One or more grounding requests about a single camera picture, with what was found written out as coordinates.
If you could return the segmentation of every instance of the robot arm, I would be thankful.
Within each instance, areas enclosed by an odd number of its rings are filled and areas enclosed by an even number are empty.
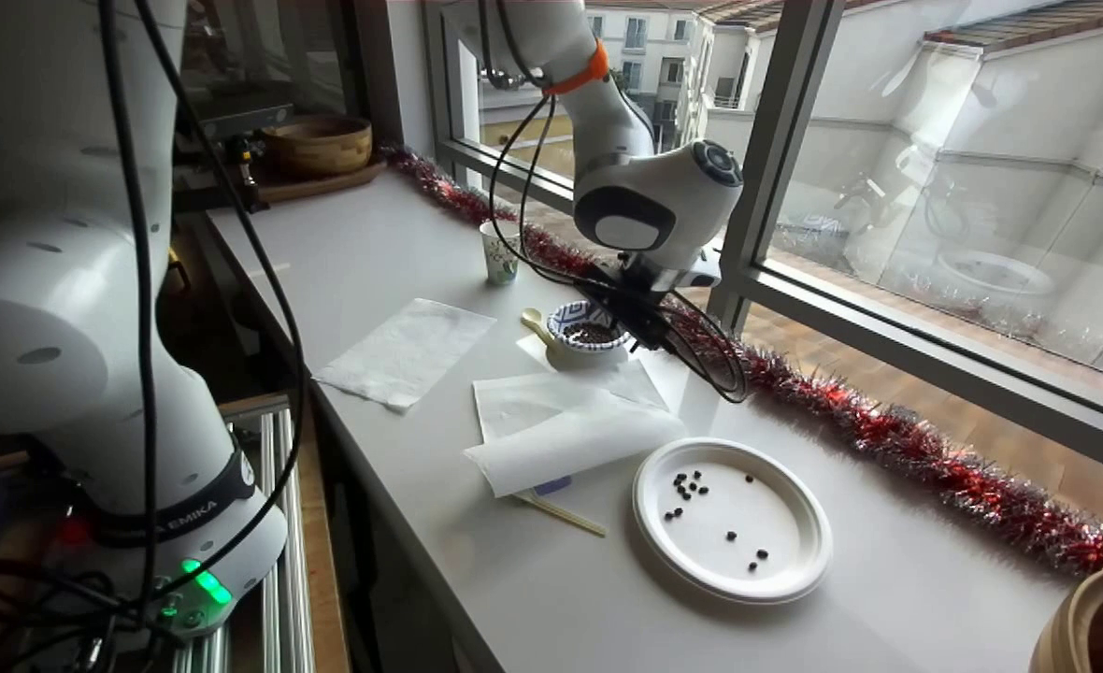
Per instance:
[[[740,195],[736,162],[715,141],[655,155],[589,39],[582,0],[447,0],[495,84],[533,74],[574,127],[574,227],[630,259],[630,293],[669,293],[720,233]]]

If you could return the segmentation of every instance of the white plate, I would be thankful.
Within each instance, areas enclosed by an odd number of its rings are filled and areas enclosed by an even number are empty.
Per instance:
[[[672,573],[730,602],[791,602],[815,586],[835,551],[826,517],[796,475],[715,438],[650,454],[630,507]]]

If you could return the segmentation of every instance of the tinsel garland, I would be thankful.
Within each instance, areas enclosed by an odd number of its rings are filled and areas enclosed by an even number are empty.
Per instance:
[[[437,165],[402,155],[392,162],[435,202],[477,226],[490,207],[447,178]],[[523,249],[563,277],[602,277],[602,264],[557,241],[528,227]],[[918,484],[938,506],[971,520],[1044,560],[1047,570],[1089,576],[1103,570],[1103,525],[1070,507],[1024,477],[1002,475],[994,465],[946,446],[946,438],[916,414],[873,405],[830,375],[801,378],[785,358],[755,353],[724,335],[698,307],[665,300],[669,353],[698,369],[724,398],[766,398],[836,434],[836,446],[861,461],[887,466],[892,477]]]

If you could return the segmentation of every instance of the green light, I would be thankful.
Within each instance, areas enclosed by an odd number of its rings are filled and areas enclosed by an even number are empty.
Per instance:
[[[210,602],[215,602],[215,605],[227,605],[227,602],[234,602],[234,595],[213,576],[213,573],[202,573],[202,576],[195,576],[195,583],[210,595]]]

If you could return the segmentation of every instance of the white countertop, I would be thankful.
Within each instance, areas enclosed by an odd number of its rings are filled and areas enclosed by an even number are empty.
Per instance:
[[[213,213],[213,226],[264,293],[234,216]],[[791,605],[744,610],[693,595],[638,541],[628,507],[637,461],[553,495],[608,531],[589,537],[495,500],[465,457],[477,446],[471,380],[541,369],[516,347],[528,335],[516,317],[523,307],[559,307],[572,293],[528,269],[510,289],[485,289],[473,233],[395,172],[359,191],[272,207],[253,213],[253,227],[293,294],[311,369],[420,294],[497,317],[485,344],[406,414],[331,389],[324,398],[356,440],[353,454],[381,484],[390,517],[402,520],[446,581],[446,598],[511,673],[1016,673],[1070,591],[877,466],[766,409],[720,405],[659,355],[655,369],[683,380],[677,398],[689,429],[783,461],[819,495],[836,541],[819,591]]]

